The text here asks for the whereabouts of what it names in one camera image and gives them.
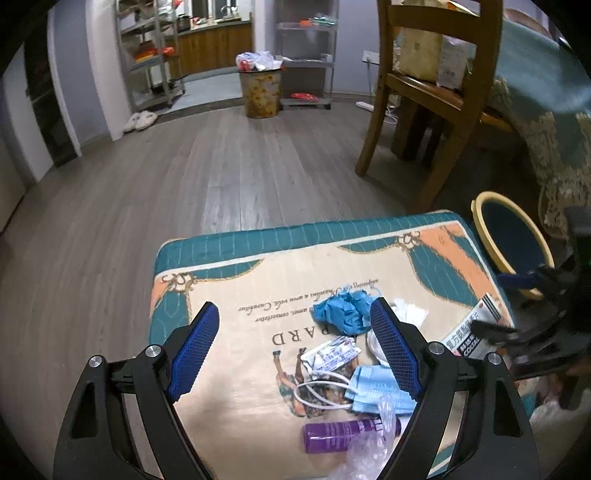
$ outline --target kitchen counter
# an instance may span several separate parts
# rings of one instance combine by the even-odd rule
[[[178,55],[182,72],[177,62],[170,62],[170,73],[207,72],[236,66],[236,55],[252,51],[252,21],[240,20],[209,25],[198,25],[178,34]]]
[[[220,22],[220,23],[217,23],[217,21],[214,20],[214,22],[211,24],[197,25],[196,27],[192,27],[191,30],[185,30],[184,32],[179,32],[178,36],[182,37],[184,35],[190,35],[191,33],[202,32],[204,30],[211,30],[212,28],[233,27],[235,25],[247,25],[247,24],[251,24],[251,23],[252,23],[251,20],[236,20],[235,22]]]

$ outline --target light blue face mask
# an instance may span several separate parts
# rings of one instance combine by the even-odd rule
[[[353,400],[352,410],[359,413],[379,413],[378,402],[383,395],[392,398],[396,415],[409,415],[417,405],[409,393],[400,390],[392,371],[382,365],[357,367],[350,385],[357,393],[347,390],[345,397]]]

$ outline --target mask ear loop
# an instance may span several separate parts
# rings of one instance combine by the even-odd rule
[[[333,385],[335,387],[341,387],[341,388],[345,388],[347,390],[351,390],[353,393],[355,393],[357,395],[360,394],[359,390],[357,390],[356,388],[353,388],[349,385],[349,379],[344,377],[343,375],[340,375],[340,374],[337,374],[334,372],[329,372],[328,370],[312,370],[311,374],[328,375],[330,377],[338,378],[339,380],[342,380],[345,383],[331,382],[328,380],[314,380],[314,381],[310,381],[310,382],[302,382],[301,384],[299,384],[297,387],[294,388],[293,392],[294,392],[295,399],[297,401],[299,401],[300,403],[303,403],[304,405],[307,405],[312,408],[317,408],[319,410],[344,410],[346,408],[351,408],[351,406],[352,406],[351,403],[343,405],[343,404],[332,402],[324,397],[321,397],[318,393],[315,392],[315,390],[313,388],[310,388],[310,385]],[[310,393],[312,393],[313,396],[315,396],[318,400],[320,400],[324,403],[328,403],[328,405],[318,405],[318,404],[314,404],[314,403],[311,403],[311,402],[308,402],[308,401],[302,399],[302,397],[300,397],[298,390],[300,389],[300,387],[302,387],[304,385],[306,386],[308,391]]]
[[[330,372],[328,370],[312,370],[312,372],[310,372],[310,375],[314,375],[314,374],[320,374],[320,375],[327,375],[328,377],[335,377],[338,378],[339,380],[342,380],[345,384],[347,384],[347,387],[343,388],[347,388],[349,390],[351,390],[351,387],[349,387],[348,385],[350,384],[349,379],[347,377],[345,377],[344,375],[340,375],[338,373],[335,372]],[[306,385],[306,388],[308,389],[308,391],[316,398],[318,398],[318,400],[324,402],[324,403],[328,403],[328,405],[332,405],[333,407],[338,407],[340,408],[344,408],[342,403],[335,403],[333,401],[328,400],[327,398],[322,397],[319,393],[316,392],[316,390],[314,390],[311,386],[307,385],[306,382],[301,383],[300,385]]]

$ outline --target metal screw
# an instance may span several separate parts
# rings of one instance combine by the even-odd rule
[[[431,342],[429,343],[429,351],[435,355],[441,355],[445,351],[445,348],[439,342]]]
[[[496,353],[491,353],[488,356],[488,361],[493,365],[500,365],[503,360],[500,355],[497,355]]]
[[[150,345],[146,349],[146,355],[148,355],[149,357],[153,358],[155,356],[160,355],[160,352],[161,351],[162,351],[162,347],[160,345]]]
[[[103,362],[103,358],[101,356],[99,356],[99,355],[95,355],[90,360],[88,360],[88,364],[92,368],[98,367],[102,362]]]

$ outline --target doorway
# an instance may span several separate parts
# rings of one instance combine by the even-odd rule
[[[74,145],[61,117],[53,89],[47,50],[47,15],[25,40],[27,96],[53,163],[60,167],[77,157]]]

